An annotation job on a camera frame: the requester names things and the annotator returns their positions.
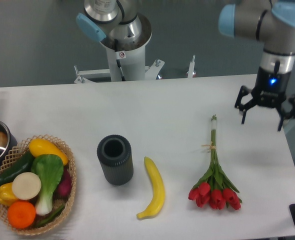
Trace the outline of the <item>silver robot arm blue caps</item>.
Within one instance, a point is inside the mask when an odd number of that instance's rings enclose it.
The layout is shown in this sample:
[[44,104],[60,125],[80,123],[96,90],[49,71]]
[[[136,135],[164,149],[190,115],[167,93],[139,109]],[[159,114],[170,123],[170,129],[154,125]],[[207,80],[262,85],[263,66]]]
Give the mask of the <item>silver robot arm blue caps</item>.
[[295,94],[286,90],[295,63],[295,2],[242,0],[223,7],[218,18],[222,35],[263,43],[253,88],[241,86],[234,107],[243,117],[255,106],[276,109],[278,128],[295,119]]

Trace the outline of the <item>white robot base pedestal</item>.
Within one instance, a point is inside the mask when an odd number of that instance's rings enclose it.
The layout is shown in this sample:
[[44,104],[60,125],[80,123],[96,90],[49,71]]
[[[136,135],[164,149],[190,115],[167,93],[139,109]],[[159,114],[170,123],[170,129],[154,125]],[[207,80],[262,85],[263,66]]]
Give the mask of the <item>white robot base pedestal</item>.
[[146,45],[152,37],[149,20],[137,0],[86,0],[76,16],[79,29],[106,50],[112,82],[140,81],[146,74]]

